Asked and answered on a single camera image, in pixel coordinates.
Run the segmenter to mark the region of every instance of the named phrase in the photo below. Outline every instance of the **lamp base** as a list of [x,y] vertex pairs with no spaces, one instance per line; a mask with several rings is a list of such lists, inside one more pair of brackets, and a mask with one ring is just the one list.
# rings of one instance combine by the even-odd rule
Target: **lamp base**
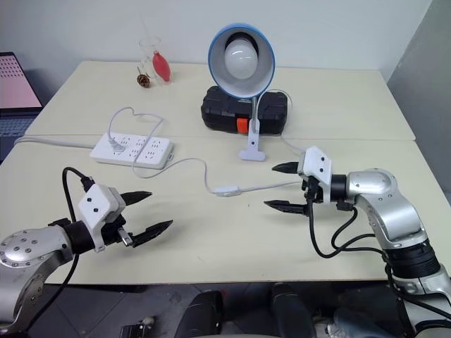
[[249,133],[247,136],[247,149],[240,151],[240,158],[245,161],[265,161],[266,155],[259,151],[260,121],[256,119],[255,130],[252,128],[252,120],[249,121]]

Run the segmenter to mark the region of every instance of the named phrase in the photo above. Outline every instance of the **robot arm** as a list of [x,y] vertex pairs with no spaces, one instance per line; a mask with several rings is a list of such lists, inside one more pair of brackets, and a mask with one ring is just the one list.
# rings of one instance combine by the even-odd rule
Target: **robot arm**
[[92,181],[78,204],[80,221],[57,220],[42,229],[16,232],[0,242],[0,335],[27,329],[45,280],[76,254],[92,249],[101,252],[117,242],[136,247],[166,230],[172,220],[148,227],[136,236],[123,228],[121,212],[125,206],[150,195],[121,195],[114,188]]
[[[345,202],[362,209],[383,250],[406,333],[431,338],[451,335],[450,278],[435,257],[415,207],[400,193],[393,175],[378,168],[333,175],[330,159],[316,147],[307,149],[299,163],[284,163],[273,170],[298,174],[307,201]],[[265,203],[283,212],[309,213],[306,205]]]

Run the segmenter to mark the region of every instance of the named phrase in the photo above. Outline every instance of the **white cable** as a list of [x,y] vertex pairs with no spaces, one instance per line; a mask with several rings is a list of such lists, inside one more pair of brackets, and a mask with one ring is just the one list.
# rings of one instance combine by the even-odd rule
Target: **white cable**
[[19,137],[17,140],[15,140],[14,145],[26,142],[50,144],[52,146],[69,146],[72,148],[84,148],[84,149],[93,149],[95,147],[95,144],[58,141],[55,139],[45,139],[43,137],[27,136],[27,135]]
[[125,150],[125,145],[120,144],[119,142],[117,142],[112,136],[111,136],[111,124],[113,123],[114,118],[119,114],[122,113],[124,110],[126,109],[130,109],[132,111],[132,115],[133,116],[142,116],[142,115],[150,115],[150,116],[154,116],[155,118],[159,118],[160,121],[158,122],[158,124],[156,125],[156,127],[152,130],[152,133],[155,131],[155,129],[160,125],[160,123],[164,120],[161,116],[158,116],[156,114],[152,114],[152,113],[136,113],[135,109],[133,109],[133,107],[122,107],[121,109],[119,109],[118,111],[116,111],[110,118],[110,121],[108,122],[108,130],[106,131],[107,135],[108,135],[108,140],[111,144],[111,147],[113,148],[114,151],[117,152],[121,152]]
[[295,182],[283,182],[283,183],[277,183],[277,184],[270,184],[270,185],[263,185],[260,187],[248,187],[248,188],[240,188],[239,186],[232,186],[232,187],[221,187],[221,188],[217,188],[215,190],[213,190],[212,188],[210,188],[208,182],[207,182],[207,172],[208,172],[208,165],[206,164],[206,162],[204,160],[202,160],[201,158],[195,158],[195,157],[189,157],[189,158],[184,158],[181,159],[179,161],[176,161],[170,165],[168,165],[167,167],[161,169],[159,172],[151,174],[151,175],[141,175],[139,172],[136,171],[136,161],[137,159],[140,157],[142,151],[144,150],[144,148],[146,147],[146,145],[149,143],[150,139],[152,138],[155,130],[160,126],[160,124],[164,121],[164,118],[162,118],[159,115],[153,114],[153,113],[136,113],[135,109],[133,109],[132,107],[124,107],[119,109],[118,111],[116,111],[112,116],[111,119],[109,121],[108,124],[108,136],[111,140],[113,140],[113,142],[117,143],[112,137],[111,137],[111,123],[113,122],[113,119],[122,111],[124,111],[125,109],[130,109],[132,111],[132,114],[134,116],[139,116],[139,115],[151,115],[154,116],[156,118],[159,119],[158,123],[155,125],[155,127],[151,130],[151,132],[149,133],[149,135],[146,138],[146,141],[144,142],[144,144],[141,146],[140,150],[138,151],[138,154],[133,158],[133,162],[132,162],[132,171],[133,173],[138,176],[139,178],[143,178],[143,179],[147,179],[147,178],[153,178],[156,177],[158,175],[160,175],[161,173],[164,173],[166,170],[168,170],[169,168],[172,168],[173,166],[175,166],[176,164],[182,163],[182,162],[186,162],[186,161],[199,161],[204,165],[204,186],[205,189],[210,193],[210,194],[215,194],[216,196],[223,196],[223,197],[228,197],[228,196],[236,196],[241,194],[242,192],[254,192],[256,190],[263,190],[263,189],[273,189],[276,187],[283,187],[285,185],[289,185],[289,184],[299,184],[299,181],[295,181]]
[[300,184],[300,183],[301,182],[299,180],[292,181],[292,182],[275,183],[275,184],[262,185],[260,187],[240,188],[240,191],[241,192],[255,192],[257,190],[273,189],[273,188],[284,187],[285,185]]
[[[285,91],[285,90],[281,90],[281,89],[268,89],[266,91],[264,91],[263,93],[261,93],[259,100],[257,101],[257,116],[258,116],[258,112],[259,112],[259,105],[260,105],[260,100],[263,97],[263,95],[265,95],[265,93],[267,92],[282,92],[286,95],[286,97],[290,100],[290,112],[289,114],[287,114],[288,116],[291,115],[292,111],[293,111],[293,99],[291,98],[291,96]],[[304,152],[305,149],[303,148],[299,148],[298,146],[294,146],[293,144],[289,143],[289,141],[283,136],[283,131],[280,134],[280,138],[282,139],[282,141],[284,141],[288,146],[290,146],[293,149],[296,149],[300,152]]]

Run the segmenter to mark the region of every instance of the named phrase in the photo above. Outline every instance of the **table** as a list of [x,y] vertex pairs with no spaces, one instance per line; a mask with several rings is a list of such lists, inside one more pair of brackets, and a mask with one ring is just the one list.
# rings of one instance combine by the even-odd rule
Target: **table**
[[[103,134],[110,116],[124,106],[162,115],[162,137],[235,137],[209,130],[200,113],[214,85],[208,67],[171,64],[173,83],[141,88],[136,63],[85,61],[69,77],[27,131],[30,135]],[[284,135],[302,139],[413,140],[404,116],[375,70],[277,68],[271,88],[293,99]],[[143,119],[124,113],[117,132],[148,134]]]
[[[73,142],[95,143],[99,136],[64,136]],[[296,180],[295,175],[271,171],[275,164],[297,156],[278,137],[264,137],[268,160],[243,162],[237,157],[245,137],[174,137],[175,160],[204,158],[212,187],[241,187]],[[420,150],[412,141],[305,140],[297,146],[316,145],[333,160],[335,173],[385,168],[397,178],[402,193],[415,205],[439,260],[451,268],[449,238],[451,208]],[[310,243],[307,219],[279,213],[263,204],[269,199],[304,203],[299,186],[292,185],[236,197],[210,195],[202,184],[202,165],[184,163],[150,180],[136,178],[128,167],[102,165],[89,150],[41,144],[19,144],[0,166],[0,237],[25,228],[42,227],[68,215],[61,171],[72,165],[97,182],[119,192],[146,189],[154,195],[123,215],[128,231],[139,232],[163,220],[174,223],[160,237],[136,249],[114,244],[103,253],[88,252],[71,280],[76,284],[149,284],[185,282],[241,282],[278,280],[385,279],[383,262],[374,253],[343,253],[332,259],[318,257]],[[78,180],[70,178],[74,201],[82,196]],[[334,206],[318,205],[316,233],[320,247],[329,250],[333,231],[350,217]],[[343,240],[370,231],[359,214]],[[362,244],[377,246],[373,239]],[[70,264],[58,269],[48,282],[61,282]]]

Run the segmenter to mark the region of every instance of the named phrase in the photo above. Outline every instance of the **power strip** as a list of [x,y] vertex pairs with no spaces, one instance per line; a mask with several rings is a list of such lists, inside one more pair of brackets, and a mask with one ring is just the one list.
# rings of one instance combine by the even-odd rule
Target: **power strip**
[[[119,134],[117,132],[112,132],[111,136],[119,144],[125,146],[125,149],[114,151],[108,135],[104,134],[89,155],[96,162],[131,166],[147,139],[145,136]],[[169,139],[152,137],[136,160],[135,167],[163,169],[172,154],[172,150],[173,143]]]

